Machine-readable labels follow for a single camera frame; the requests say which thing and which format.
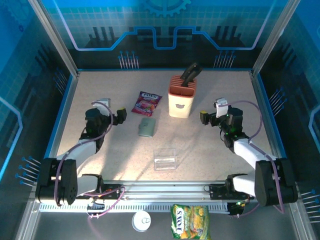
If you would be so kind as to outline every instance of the knife block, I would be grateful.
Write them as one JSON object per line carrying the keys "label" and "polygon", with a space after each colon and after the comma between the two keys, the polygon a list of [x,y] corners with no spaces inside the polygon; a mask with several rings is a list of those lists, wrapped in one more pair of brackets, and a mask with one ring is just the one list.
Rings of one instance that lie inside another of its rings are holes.
{"label": "knife block", "polygon": [[186,119],[190,115],[192,103],[194,101],[197,89],[197,80],[188,83],[188,87],[181,86],[184,80],[180,75],[174,75],[171,78],[168,98],[169,115],[175,118]]}

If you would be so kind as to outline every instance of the table surface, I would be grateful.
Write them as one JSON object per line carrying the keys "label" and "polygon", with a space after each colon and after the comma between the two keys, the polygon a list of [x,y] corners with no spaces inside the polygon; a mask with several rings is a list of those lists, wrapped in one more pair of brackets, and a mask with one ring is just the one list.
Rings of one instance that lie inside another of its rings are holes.
{"label": "table surface", "polygon": [[[218,127],[202,125],[199,112],[215,112],[213,102],[224,97],[229,103],[249,100],[257,103],[249,73],[246,71],[204,70],[197,77],[197,89],[189,118],[169,116],[168,86],[173,75],[181,71],[105,71],[82,72],[74,93],[58,155],[70,149],[85,127],[85,112],[91,102],[110,98],[116,112],[126,107],[127,119],[113,126],[105,136],[101,150],[80,167],[80,174],[101,174],[105,180],[124,181],[214,181],[229,174],[249,173],[251,166],[231,153],[220,140]],[[156,107],[153,138],[139,137],[138,126],[143,115],[132,113],[140,91],[163,96]],[[260,116],[250,104],[233,107],[243,110],[243,131],[248,136],[258,129]],[[270,145],[265,128],[253,141],[265,152]],[[154,171],[154,149],[175,148],[178,167],[171,171]]]}

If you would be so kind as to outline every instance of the glass panel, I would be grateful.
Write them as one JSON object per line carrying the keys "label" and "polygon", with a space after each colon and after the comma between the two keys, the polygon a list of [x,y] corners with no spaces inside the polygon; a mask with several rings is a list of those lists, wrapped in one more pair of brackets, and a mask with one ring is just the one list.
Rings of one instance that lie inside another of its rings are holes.
{"label": "glass panel", "polygon": [[80,69],[251,68],[286,0],[42,0]]}
{"label": "glass panel", "polygon": [[14,239],[39,165],[22,157],[44,157],[70,73],[28,1],[0,1],[0,32],[0,229]]}
{"label": "glass panel", "polygon": [[262,68],[275,121],[319,236],[320,3],[301,1]]}

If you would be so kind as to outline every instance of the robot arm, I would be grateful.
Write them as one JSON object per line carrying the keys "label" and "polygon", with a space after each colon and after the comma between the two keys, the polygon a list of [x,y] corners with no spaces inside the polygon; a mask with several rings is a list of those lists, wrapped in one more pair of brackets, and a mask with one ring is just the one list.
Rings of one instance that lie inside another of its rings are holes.
{"label": "robot arm", "polygon": [[96,101],[96,108],[85,112],[86,125],[76,145],[70,152],[63,153],[56,158],[46,158],[42,161],[36,187],[36,200],[40,203],[54,201],[54,187],[58,166],[63,158],[59,173],[57,190],[58,202],[61,205],[71,205],[78,196],[87,192],[100,191],[103,188],[103,179],[98,174],[79,175],[79,166],[90,156],[96,154],[104,142],[110,124],[122,124],[127,118],[125,108],[117,111],[117,116],[110,116],[109,111],[102,105],[109,106],[107,98]]}
{"label": "robot arm", "polygon": [[242,157],[255,170],[253,175],[233,174],[226,180],[226,186],[233,192],[246,193],[256,197],[261,206],[279,204],[278,193],[273,171],[273,160],[280,185],[283,203],[294,203],[298,199],[293,170],[290,161],[286,158],[276,158],[265,153],[256,146],[243,132],[243,111],[228,105],[224,98],[219,98],[213,104],[216,112],[208,114],[200,113],[202,124],[218,126],[224,133],[224,144],[230,151]]}

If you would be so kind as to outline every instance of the white round container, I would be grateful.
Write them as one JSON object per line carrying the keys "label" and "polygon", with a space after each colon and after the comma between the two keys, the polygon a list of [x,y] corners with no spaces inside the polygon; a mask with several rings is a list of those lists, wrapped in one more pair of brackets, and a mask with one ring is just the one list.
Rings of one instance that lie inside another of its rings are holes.
{"label": "white round container", "polygon": [[132,227],[138,232],[145,232],[150,227],[151,218],[146,211],[138,211],[133,215]]}

